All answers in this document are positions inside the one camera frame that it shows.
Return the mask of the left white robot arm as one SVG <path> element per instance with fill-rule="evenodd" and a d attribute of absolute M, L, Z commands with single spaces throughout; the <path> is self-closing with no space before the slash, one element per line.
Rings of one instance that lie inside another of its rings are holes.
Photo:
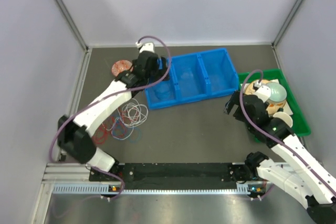
<path fill-rule="evenodd" d="M 119 174 L 118 161 L 93 142 L 99 126 L 121 105 L 140 91 L 168 79 L 170 60 L 144 51 L 132 61 L 130 69 L 119 73 L 110 85 L 77 114 L 58 121 L 57 145 L 80 164 L 101 171 L 107 180 Z"/>

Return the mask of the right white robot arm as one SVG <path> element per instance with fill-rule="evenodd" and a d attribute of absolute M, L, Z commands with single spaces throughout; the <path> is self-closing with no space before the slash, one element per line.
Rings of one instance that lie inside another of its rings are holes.
<path fill-rule="evenodd" d="M 292 130 L 293 121 L 282 109 L 269 115 L 268 102 L 259 95 L 235 91 L 225 105 L 229 114 L 238 106 L 234 118 L 244 122 L 249 132 L 280 156 L 292 172 L 275 164 L 261 152 L 250 153 L 245 160 L 249 179 L 265 179 L 299 202 L 315 223 L 335 223 L 335 177 L 301 144 Z"/>

